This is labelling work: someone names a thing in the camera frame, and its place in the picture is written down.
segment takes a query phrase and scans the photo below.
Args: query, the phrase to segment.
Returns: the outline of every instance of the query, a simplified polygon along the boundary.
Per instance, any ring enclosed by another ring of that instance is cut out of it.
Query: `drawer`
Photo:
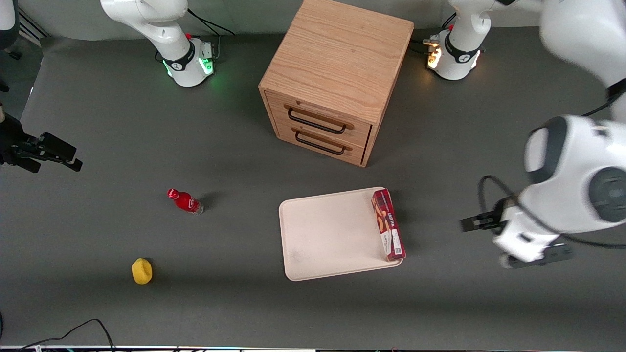
[[[276,124],[276,127],[279,133],[278,137],[286,142],[361,166],[364,147],[329,140],[324,136],[304,131],[293,125]]]
[[[277,125],[293,125],[299,130],[323,136],[327,140],[365,147],[370,124],[348,120],[337,113],[306,105],[288,96],[271,92],[265,94]]]

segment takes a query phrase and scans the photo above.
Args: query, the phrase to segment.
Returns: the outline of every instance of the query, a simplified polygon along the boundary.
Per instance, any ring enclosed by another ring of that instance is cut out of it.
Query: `black cable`
[[[208,23],[205,23],[204,21],[200,20],[200,22],[202,22],[202,24],[204,24],[205,26],[209,27],[213,33],[217,34],[217,53],[215,54],[215,59],[219,59],[220,58],[220,53],[222,52],[222,36],[217,33],[216,30],[213,29],[213,27],[211,27]]]
[[[417,53],[417,54],[428,55],[428,53],[425,53],[424,51],[420,51],[420,50],[417,50],[417,49],[409,48],[409,50],[411,50],[412,52]]]
[[[36,345],[38,345],[38,344],[42,344],[42,343],[45,343],[45,342],[48,342],[48,341],[59,341],[59,340],[65,339],[66,337],[68,337],[68,335],[69,335],[69,334],[71,334],[72,332],[74,332],[74,330],[76,330],[76,329],[80,328],[81,326],[86,325],[87,323],[90,323],[90,322],[92,322],[92,321],[97,321],[97,322],[98,322],[98,324],[100,324],[100,326],[102,327],[102,330],[104,330],[104,332],[105,332],[105,334],[106,334],[106,339],[107,339],[107,340],[108,340],[108,342],[109,342],[109,346],[111,346],[111,351],[114,351],[114,350],[115,350],[115,347],[114,347],[114,344],[113,344],[113,340],[111,339],[111,335],[109,335],[109,331],[106,329],[106,327],[105,327],[105,325],[102,323],[102,321],[100,321],[100,319],[89,319],[89,320],[85,321],[83,324],[80,324],[80,325],[78,325],[78,326],[73,327],[71,330],[69,330],[69,331],[68,331],[65,335],[63,335],[63,336],[62,336],[62,337],[60,337],[60,338],[49,338],[49,339],[43,339],[43,340],[41,340],[41,341],[33,342],[33,343],[31,343],[31,344],[27,344],[26,346],[24,346],[24,347],[20,348],[20,349],[18,350],[18,352],[20,352],[20,351],[24,351],[25,349],[27,349],[27,348],[29,348],[29,347],[36,346]]]
[[[604,248],[604,249],[626,249],[626,244],[588,241],[588,240],[580,239],[580,238],[577,238],[568,234],[564,234],[562,231],[552,228],[551,226],[546,224],[544,221],[539,219],[535,214],[533,214],[533,212],[528,210],[528,208],[526,208],[522,203],[520,203],[517,195],[515,195],[515,193],[513,193],[513,191],[511,191],[511,189],[504,182],[502,182],[498,177],[495,177],[493,175],[483,176],[478,182],[478,205],[480,206],[480,211],[483,213],[487,211],[486,204],[485,204],[485,181],[487,180],[491,180],[494,184],[496,184],[500,188],[500,190],[502,190],[502,192],[504,192],[507,195],[507,197],[515,203],[515,205],[517,205],[524,213],[526,213],[526,215],[528,215],[528,217],[534,223],[536,223],[537,225],[543,227],[544,229],[554,234],[558,234],[572,242],[576,242],[578,244],[584,244],[586,246],[598,247],[598,248]]]
[[[591,115],[595,114],[596,112],[598,112],[600,110],[603,110],[604,108],[608,107],[612,103],[615,103],[615,100],[617,100],[617,98],[619,98],[620,96],[621,96],[621,94],[616,94],[616,95],[612,96],[610,99],[607,100],[606,103],[598,106],[597,108],[593,109],[592,111],[590,111],[590,112],[588,112],[586,114],[583,114],[582,116],[588,117],[588,116],[591,116]]]
[[[201,22],[202,24],[204,24],[204,25],[205,25],[206,27],[208,27],[211,31],[213,31],[213,33],[215,33],[215,35],[216,35],[216,36],[218,36],[218,37],[221,37],[221,36],[222,36],[220,33],[217,33],[217,31],[216,31],[213,27],[211,27],[211,25],[210,25],[210,24],[206,23],[206,22],[205,22],[202,18],[198,18],[198,19],[200,20],[200,22]]]
[[[448,17],[448,19],[441,25],[441,27],[445,28],[455,17],[456,13],[451,14],[450,17]]]
[[[221,29],[225,30],[226,32],[228,32],[230,34],[235,35],[235,33],[233,33],[233,31],[231,31],[230,29],[224,28],[224,27],[220,26],[219,24],[215,24],[215,23],[213,23],[213,22],[211,22],[209,20],[203,19],[202,17],[200,17],[200,16],[196,15],[195,13],[193,13],[193,11],[191,11],[190,9],[187,9],[187,12],[189,12],[193,17],[201,20],[202,22],[207,22],[208,24],[212,24],[212,25],[214,25],[217,28],[221,28]]]

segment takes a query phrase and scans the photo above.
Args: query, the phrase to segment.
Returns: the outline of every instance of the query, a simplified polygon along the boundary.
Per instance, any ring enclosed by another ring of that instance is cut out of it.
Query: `yellow sponge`
[[[137,259],[131,267],[133,279],[139,285],[145,285],[152,279],[152,265],[144,258]]]

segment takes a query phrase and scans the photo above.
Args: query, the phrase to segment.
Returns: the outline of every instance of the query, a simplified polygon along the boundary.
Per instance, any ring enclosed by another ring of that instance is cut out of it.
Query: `green light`
[[[198,58],[198,62],[207,76],[213,73],[213,60]]]
[[[165,66],[165,69],[167,70],[167,75],[172,77],[172,72],[170,72],[170,68],[165,63],[165,60],[163,60],[163,66]]]

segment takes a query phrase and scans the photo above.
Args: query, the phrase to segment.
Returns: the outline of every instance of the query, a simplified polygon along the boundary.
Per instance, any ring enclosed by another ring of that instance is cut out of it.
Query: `white tray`
[[[395,267],[388,262],[372,208],[374,191],[290,199],[279,207],[285,275],[291,281]]]

